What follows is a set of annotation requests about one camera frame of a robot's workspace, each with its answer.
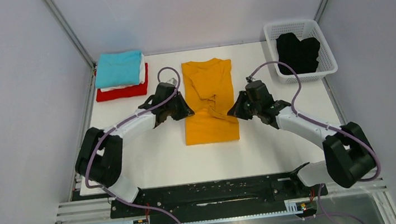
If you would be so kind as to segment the yellow t shirt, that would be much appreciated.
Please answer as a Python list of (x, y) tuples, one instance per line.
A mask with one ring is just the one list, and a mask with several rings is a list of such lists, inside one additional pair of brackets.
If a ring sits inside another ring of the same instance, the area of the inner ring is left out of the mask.
[(186, 145), (239, 140), (238, 119), (228, 115), (234, 105), (231, 60), (213, 58), (181, 66), (185, 100), (195, 112), (185, 121)]

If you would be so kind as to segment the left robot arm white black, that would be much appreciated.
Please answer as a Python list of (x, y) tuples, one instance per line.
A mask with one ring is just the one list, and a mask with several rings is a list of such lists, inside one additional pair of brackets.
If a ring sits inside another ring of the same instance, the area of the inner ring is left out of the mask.
[(176, 85), (160, 82), (155, 93), (119, 124), (105, 129), (92, 127), (86, 131), (75, 171), (85, 180), (94, 181), (97, 187), (112, 193), (123, 202), (125, 211), (137, 216), (144, 209), (144, 200), (137, 196), (139, 187), (123, 173), (124, 147), (167, 118), (177, 121), (193, 114)]

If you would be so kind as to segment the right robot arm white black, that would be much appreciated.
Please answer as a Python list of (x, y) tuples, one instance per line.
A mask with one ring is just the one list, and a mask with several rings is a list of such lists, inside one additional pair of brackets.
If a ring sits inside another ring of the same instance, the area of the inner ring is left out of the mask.
[(228, 115), (242, 120), (257, 116), (263, 124), (292, 132), (322, 149), (322, 161), (303, 164), (293, 171), (295, 179), (290, 188), (297, 197), (308, 195), (313, 185), (331, 181), (350, 188), (365, 180), (365, 175), (378, 165), (359, 125), (332, 125), (309, 118), (290, 102), (274, 100), (260, 80), (248, 83), (239, 92)]

